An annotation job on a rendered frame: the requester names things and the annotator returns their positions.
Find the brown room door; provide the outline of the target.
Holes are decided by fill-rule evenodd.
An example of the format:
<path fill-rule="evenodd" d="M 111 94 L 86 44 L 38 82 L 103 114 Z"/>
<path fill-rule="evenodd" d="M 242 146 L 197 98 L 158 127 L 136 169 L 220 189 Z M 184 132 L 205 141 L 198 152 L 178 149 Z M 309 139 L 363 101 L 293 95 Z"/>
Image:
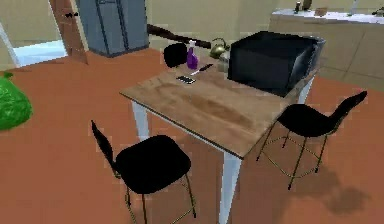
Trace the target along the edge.
<path fill-rule="evenodd" d="M 66 13 L 74 13 L 71 0 L 49 0 L 67 55 L 78 62 L 87 64 L 87 55 L 81 40 L 76 17 L 67 18 Z"/>

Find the brass kettle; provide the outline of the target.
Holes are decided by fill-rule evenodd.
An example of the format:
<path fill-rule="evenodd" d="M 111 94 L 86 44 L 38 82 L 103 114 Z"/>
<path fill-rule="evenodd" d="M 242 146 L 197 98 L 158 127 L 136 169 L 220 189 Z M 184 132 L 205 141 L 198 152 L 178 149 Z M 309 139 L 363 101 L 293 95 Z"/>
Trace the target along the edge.
<path fill-rule="evenodd" d="M 219 59 L 220 56 L 227 52 L 229 49 L 230 49 L 230 46 L 226 43 L 226 41 L 221 38 L 221 37 L 217 37 L 215 39 L 213 39 L 213 42 L 215 41 L 220 41 L 220 44 L 215 44 L 212 48 L 211 48 L 211 51 L 210 51 L 210 56 L 214 59 Z"/>

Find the beige kitchen counter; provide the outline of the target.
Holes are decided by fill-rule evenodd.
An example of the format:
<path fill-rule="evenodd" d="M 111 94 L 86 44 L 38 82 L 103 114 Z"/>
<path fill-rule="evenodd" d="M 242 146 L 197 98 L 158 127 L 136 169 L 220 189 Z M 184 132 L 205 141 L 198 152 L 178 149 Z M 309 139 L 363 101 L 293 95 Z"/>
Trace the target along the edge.
<path fill-rule="evenodd" d="M 281 9 L 269 30 L 323 38 L 320 76 L 384 92 L 384 17 Z"/>

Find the black handled knife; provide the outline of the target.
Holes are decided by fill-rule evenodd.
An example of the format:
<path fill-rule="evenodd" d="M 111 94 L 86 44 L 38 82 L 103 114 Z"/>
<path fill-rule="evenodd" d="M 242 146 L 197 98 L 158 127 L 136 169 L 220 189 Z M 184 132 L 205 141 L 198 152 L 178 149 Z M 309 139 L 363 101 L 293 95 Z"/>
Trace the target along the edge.
<path fill-rule="evenodd" d="M 212 67 L 212 66 L 213 66 L 213 64 L 207 64 L 207 65 L 205 65 L 204 67 L 201 67 L 199 70 L 196 70 L 196 71 L 190 73 L 190 76 L 194 76 L 194 75 L 196 75 L 196 74 L 199 73 L 199 72 L 203 72 L 203 71 L 209 69 L 209 68 Z"/>

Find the wooden table with white legs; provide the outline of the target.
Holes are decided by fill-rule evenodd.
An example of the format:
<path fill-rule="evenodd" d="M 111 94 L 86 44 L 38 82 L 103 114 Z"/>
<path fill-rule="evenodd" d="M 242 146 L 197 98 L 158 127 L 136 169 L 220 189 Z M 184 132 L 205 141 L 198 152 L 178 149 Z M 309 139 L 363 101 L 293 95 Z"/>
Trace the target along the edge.
<path fill-rule="evenodd" d="M 218 224 L 227 224 L 244 157 L 288 105 L 305 101 L 318 69 L 280 97 L 227 79 L 216 60 L 206 57 L 202 62 L 213 66 L 190 76 L 192 71 L 182 65 L 121 94 L 132 102 L 140 140 L 149 137 L 147 114 L 152 113 L 223 152 Z M 186 84 L 179 76 L 196 81 Z"/>

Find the grey fridge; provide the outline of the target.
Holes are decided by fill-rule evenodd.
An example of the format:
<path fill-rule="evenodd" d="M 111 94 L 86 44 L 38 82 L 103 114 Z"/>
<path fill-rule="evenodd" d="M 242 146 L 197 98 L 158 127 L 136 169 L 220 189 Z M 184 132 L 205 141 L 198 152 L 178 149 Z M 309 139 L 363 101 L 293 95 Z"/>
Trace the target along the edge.
<path fill-rule="evenodd" d="M 76 0 L 88 48 L 116 57 L 149 47 L 145 0 Z"/>

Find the purple spray bottle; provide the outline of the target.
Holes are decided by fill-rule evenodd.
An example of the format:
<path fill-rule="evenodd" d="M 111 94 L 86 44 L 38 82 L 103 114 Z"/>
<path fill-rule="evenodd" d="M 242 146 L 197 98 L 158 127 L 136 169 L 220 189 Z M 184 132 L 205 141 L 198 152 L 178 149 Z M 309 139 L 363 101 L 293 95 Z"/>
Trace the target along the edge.
<path fill-rule="evenodd" d="M 187 52 L 187 66 L 189 69 L 196 70 L 198 67 L 198 58 L 194 53 L 196 42 L 194 40 L 189 41 L 189 49 Z"/>

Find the black chair with thin legs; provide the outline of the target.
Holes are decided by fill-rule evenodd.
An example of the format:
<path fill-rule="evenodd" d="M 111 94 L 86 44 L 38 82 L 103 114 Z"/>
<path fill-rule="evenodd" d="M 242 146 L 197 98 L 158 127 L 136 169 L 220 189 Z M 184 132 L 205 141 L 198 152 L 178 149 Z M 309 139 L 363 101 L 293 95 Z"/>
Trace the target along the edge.
<path fill-rule="evenodd" d="M 196 202 L 188 177 L 191 160 L 172 138 L 167 135 L 151 136 L 114 155 L 109 140 L 94 121 L 91 121 L 91 128 L 114 176 L 126 185 L 125 203 L 134 224 L 137 221 L 131 208 L 130 192 L 141 196 L 144 224 L 148 224 L 145 196 L 168 187 L 182 177 L 186 179 L 185 188 L 188 190 L 191 208 L 171 224 L 189 213 L 197 217 Z"/>
<path fill-rule="evenodd" d="M 163 55 L 169 68 L 178 67 L 187 61 L 187 46 L 184 43 L 171 44 L 164 49 Z"/>
<path fill-rule="evenodd" d="M 343 120 L 348 116 L 350 111 L 362 103 L 368 95 L 368 91 L 364 90 L 360 93 L 345 98 L 334 110 L 334 112 L 327 116 L 306 104 L 292 104 L 289 105 L 284 112 L 278 117 L 278 119 L 269 128 L 262 147 L 256 157 L 259 160 L 261 155 L 265 155 L 266 158 L 280 170 L 282 174 L 290 178 L 288 189 L 291 189 L 295 179 L 302 178 L 312 172 L 318 173 L 320 164 L 322 163 L 322 157 L 325 150 L 328 137 L 334 134 L 340 127 Z M 288 132 L 286 135 L 270 140 L 270 134 L 274 126 L 280 123 L 285 127 Z M 320 154 L 317 155 L 313 151 L 306 147 L 309 138 L 323 137 L 323 143 Z M 300 146 L 300 153 L 296 161 L 295 167 L 292 173 L 288 173 L 281 168 L 266 152 L 265 147 L 276 141 L 283 139 L 282 147 L 285 147 L 287 142 L 290 141 L 297 146 Z M 304 152 L 312 154 L 316 159 L 316 166 L 310 170 L 305 171 L 303 174 L 298 175 L 297 171 L 303 157 Z"/>

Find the black microwave oven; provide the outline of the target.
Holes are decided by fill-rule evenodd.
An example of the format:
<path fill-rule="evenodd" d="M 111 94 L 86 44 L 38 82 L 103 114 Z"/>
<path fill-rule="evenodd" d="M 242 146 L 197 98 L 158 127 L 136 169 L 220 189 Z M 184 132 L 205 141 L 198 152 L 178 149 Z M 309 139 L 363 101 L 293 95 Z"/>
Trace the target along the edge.
<path fill-rule="evenodd" d="M 228 78 L 285 97 L 315 67 L 325 41 L 260 31 L 231 45 Z"/>

